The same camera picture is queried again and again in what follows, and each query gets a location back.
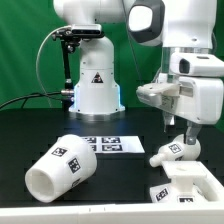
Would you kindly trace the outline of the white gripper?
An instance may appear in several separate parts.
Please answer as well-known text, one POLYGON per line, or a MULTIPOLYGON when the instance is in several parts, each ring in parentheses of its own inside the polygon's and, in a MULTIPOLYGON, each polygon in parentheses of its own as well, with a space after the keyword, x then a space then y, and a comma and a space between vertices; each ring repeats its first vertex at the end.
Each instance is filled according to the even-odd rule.
POLYGON ((185 143, 195 145, 201 124, 215 124, 222 112, 224 85, 219 78, 180 76, 178 83, 149 83, 137 88, 138 99, 163 113, 164 131, 175 116, 189 120, 185 143))

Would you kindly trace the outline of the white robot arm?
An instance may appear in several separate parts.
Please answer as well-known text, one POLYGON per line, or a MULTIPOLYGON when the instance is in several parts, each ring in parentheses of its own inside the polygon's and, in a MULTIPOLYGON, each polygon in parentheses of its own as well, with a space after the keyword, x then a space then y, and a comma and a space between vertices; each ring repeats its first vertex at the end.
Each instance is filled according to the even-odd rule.
POLYGON ((221 116, 224 62, 212 53, 217 0, 53 0, 67 25, 67 52, 80 47, 80 79, 68 110, 79 117, 106 119, 124 110, 114 80, 114 46, 103 23, 127 24, 139 44, 162 47, 155 80, 137 88, 140 102, 163 111, 164 123, 188 121, 185 143, 193 145, 202 125, 221 116))

